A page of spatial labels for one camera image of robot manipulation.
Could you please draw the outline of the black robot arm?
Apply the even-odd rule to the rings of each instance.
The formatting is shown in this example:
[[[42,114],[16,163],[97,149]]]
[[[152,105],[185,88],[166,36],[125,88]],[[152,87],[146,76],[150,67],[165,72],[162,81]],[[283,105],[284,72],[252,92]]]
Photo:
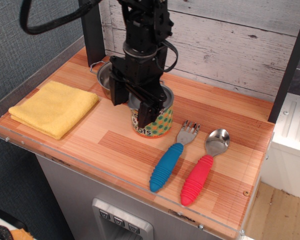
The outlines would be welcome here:
[[[177,49],[167,41],[174,23],[170,20],[166,0],[121,0],[126,39],[124,57],[112,56],[109,75],[113,105],[128,101],[129,95],[139,101],[138,126],[154,122],[167,100],[160,78],[175,64],[165,68],[168,49]]]

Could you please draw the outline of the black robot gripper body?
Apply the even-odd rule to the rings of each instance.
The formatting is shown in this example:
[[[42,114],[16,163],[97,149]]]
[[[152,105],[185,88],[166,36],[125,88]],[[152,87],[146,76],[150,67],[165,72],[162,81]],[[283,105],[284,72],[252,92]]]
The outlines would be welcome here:
[[[128,101],[135,96],[142,107],[160,110],[167,100],[160,84],[167,55],[158,53],[147,59],[111,56],[110,94],[113,105]]]

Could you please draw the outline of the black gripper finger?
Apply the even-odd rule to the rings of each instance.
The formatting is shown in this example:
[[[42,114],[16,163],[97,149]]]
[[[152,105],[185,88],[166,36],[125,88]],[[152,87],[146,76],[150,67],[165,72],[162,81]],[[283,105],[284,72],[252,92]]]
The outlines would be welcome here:
[[[162,109],[162,101],[142,101],[138,110],[138,125],[147,126],[148,124],[155,122]]]
[[[124,81],[119,80],[115,75],[109,77],[110,98],[114,106],[124,104],[129,99],[129,91]]]

